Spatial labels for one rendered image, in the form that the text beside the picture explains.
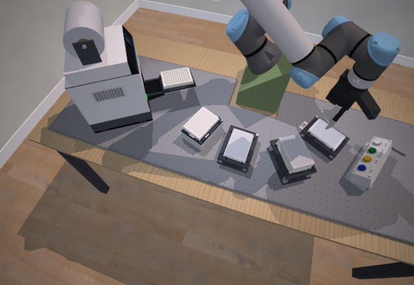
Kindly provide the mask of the dark grey rectangular frame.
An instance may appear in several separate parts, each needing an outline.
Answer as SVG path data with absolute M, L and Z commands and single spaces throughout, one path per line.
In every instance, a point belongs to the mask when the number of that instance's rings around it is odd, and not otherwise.
M 245 163 L 239 162 L 239 161 L 236 161 L 236 160 L 233 160 L 233 159 L 230 159 L 230 158 L 228 158 L 226 156 L 223 156 L 224 155 L 224 152 L 226 150 L 228 141 L 229 141 L 229 139 L 231 137 L 231 133 L 233 132 L 233 129 L 234 128 L 236 128 L 238 130 L 242 130 L 244 132 L 248 132 L 248 133 L 254 135 L 253 141 L 251 143 L 251 147 L 249 149 L 249 152 L 248 152 L 247 159 L 246 159 L 246 162 Z M 226 167 L 230 167 L 232 169 L 236 169 L 238 171 L 247 173 L 247 170 L 249 169 L 249 165 L 250 165 L 250 162 L 251 162 L 251 159 L 252 159 L 252 156 L 253 156 L 253 152 L 255 150 L 255 146 L 256 146 L 258 137 L 259 137 L 259 134 L 257 134 L 257 133 L 254 133 L 254 132 L 251 132 L 249 130 L 245 130 L 243 128 L 238 128 L 236 126 L 230 125 L 229 130 L 228 130 L 228 133 L 226 135 L 226 138 L 224 140 L 224 143 L 223 143 L 222 148 L 220 150 L 220 153 L 218 155 L 217 163 L 219 163 L 221 165 L 225 165 Z
M 301 131 L 301 137 L 303 140 L 308 142 L 310 145 L 312 145 L 316 150 L 324 154 L 328 159 L 331 161 L 338 155 L 338 153 L 342 150 L 342 148 L 345 146 L 345 144 L 350 140 L 346 136 L 346 138 L 340 143 L 340 145 L 337 147 L 335 151 L 333 149 L 327 147 L 324 143 L 319 141 L 317 138 L 315 138 L 313 135 L 311 135 L 311 132 L 308 132 L 309 128 L 319 119 L 320 117 L 317 115 L 302 131 Z

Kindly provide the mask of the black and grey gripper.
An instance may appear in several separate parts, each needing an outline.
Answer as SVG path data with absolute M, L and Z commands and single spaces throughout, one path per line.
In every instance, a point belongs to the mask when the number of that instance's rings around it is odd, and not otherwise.
M 330 90 L 329 94 L 326 96 L 326 99 L 331 102 L 335 106 L 332 110 L 323 110 L 323 115 L 328 119 L 329 124 L 325 128 L 326 130 L 332 128 L 333 125 L 340 119 L 343 113 L 348 110 L 354 102 L 356 102 L 352 95 L 351 91 L 355 91 L 358 93 L 362 93 L 367 91 L 368 89 L 358 89 L 352 86 L 348 80 L 348 72 L 350 70 L 346 69 L 340 76 L 340 79 L 335 84 L 335 86 Z M 340 108 L 342 107 L 342 108 Z M 338 111 L 339 110 L 339 111 Z M 338 113 L 337 113 L 338 112 Z M 336 114 L 337 113 L 337 114 Z

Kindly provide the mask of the white button panel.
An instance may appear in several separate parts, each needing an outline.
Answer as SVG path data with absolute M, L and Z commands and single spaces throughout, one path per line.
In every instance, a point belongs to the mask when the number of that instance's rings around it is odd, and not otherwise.
M 366 192 L 372 187 L 392 149 L 405 156 L 392 147 L 391 140 L 373 136 L 370 143 L 366 142 L 345 178 Z

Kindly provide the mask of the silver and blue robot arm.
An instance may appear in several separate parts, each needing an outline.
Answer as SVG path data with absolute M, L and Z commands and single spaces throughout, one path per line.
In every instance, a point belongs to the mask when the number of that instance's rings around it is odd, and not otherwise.
M 240 1 L 248 10 L 242 9 L 231 18 L 226 34 L 255 75 L 273 68 L 283 53 L 293 65 L 289 72 L 291 78 L 308 89 L 347 55 L 355 61 L 347 75 L 350 84 L 368 89 L 401 48 L 392 34 L 371 35 L 341 15 L 328 22 L 322 32 L 323 40 L 314 46 L 290 13 L 291 0 Z

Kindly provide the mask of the light grey roll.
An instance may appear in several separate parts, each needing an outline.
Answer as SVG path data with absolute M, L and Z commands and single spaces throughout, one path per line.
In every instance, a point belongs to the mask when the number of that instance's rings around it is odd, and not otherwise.
M 104 51 L 103 15 L 99 8 L 87 1 L 72 3 L 65 13 L 63 46 L 75 58 L 78 58 L 72 43 L 85 38 L 92 40 L 99 55 Z

